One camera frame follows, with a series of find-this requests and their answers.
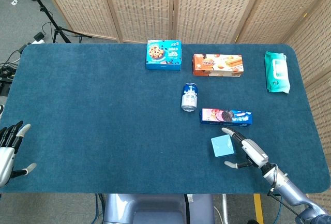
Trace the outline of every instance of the blue sticky note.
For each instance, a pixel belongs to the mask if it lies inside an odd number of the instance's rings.
[[[231,141],[230,135],[223,135],[212,138],[212,144],[213,144],[215,157],[220,157],[235,153],[235,149]]]

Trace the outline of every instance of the robotic hand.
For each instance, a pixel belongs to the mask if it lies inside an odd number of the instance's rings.
[[[11,178],[28,175],[37,166],[36,163],[32,163],[22,170],[13,170],[17,151],[25,133],[31,127],[30,124],[27,124],[19,130],[22,125],[23,121],[20,121],[16,125],[0,130],[0,188],[4,187]]]
[[[297,224],[330,223],[327,222],[331,220],[329,213],[303,194],[291,182],[291,180],[289,180],[287,174],[284,174],[276,164],[269,163],[268,155],[254,141],[246,139],[241,133],[229,127],[222,127],[222,131],[232,137],[232,139],[244,150],[247,158],[247,161],[243,163],[231,163],[225,161],[225,165],[234,169],[253,165],[254,167],[261,169],[263,177],[270,183],[271,188],[268,193],[269,196],[278,201],[273,195],[274,190],[276,190],[291,206],[301,204],[308,205],[308,208],[300,214],[297,214],[285,205],[297,216],[295,218]]]

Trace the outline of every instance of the teal wipes package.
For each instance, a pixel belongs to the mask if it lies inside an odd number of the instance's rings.
[[[286,55],[283,53],[266,52],[264,56],[267,89],[269,92],[290,91]]]

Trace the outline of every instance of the cookie box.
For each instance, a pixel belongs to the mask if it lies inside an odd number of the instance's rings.
[[[149,40],[146,68],[150,70],[180,70],[182,42],[180,40]]]
[[[245,127],[253,124],[253,114],[248,111],[202,109],[200,123]]]
[[[240,77],[244,72],[241,55],[195,54],[193,75],[214,77]]]

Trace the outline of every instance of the table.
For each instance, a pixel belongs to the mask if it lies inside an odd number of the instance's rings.
[[[290,93],[266,90],[264,53],[288,59]],[[4,192],[268,192],[261,171],[234,170],[245,154],[216,158],[220,126],[201,108],[247,110],[236,128],[256,141],[304,192],[329,187],[329,172],[294,51],[285,44],[184,44],[181,71],[145,69],[145,44],[39,44],[23,54],[1,126],[31,123],[15,169],[38,167]],[[194,53],[241,54],[240,78],[194,77]],[[198,85],[198,109],[180,108],[183,85]]]

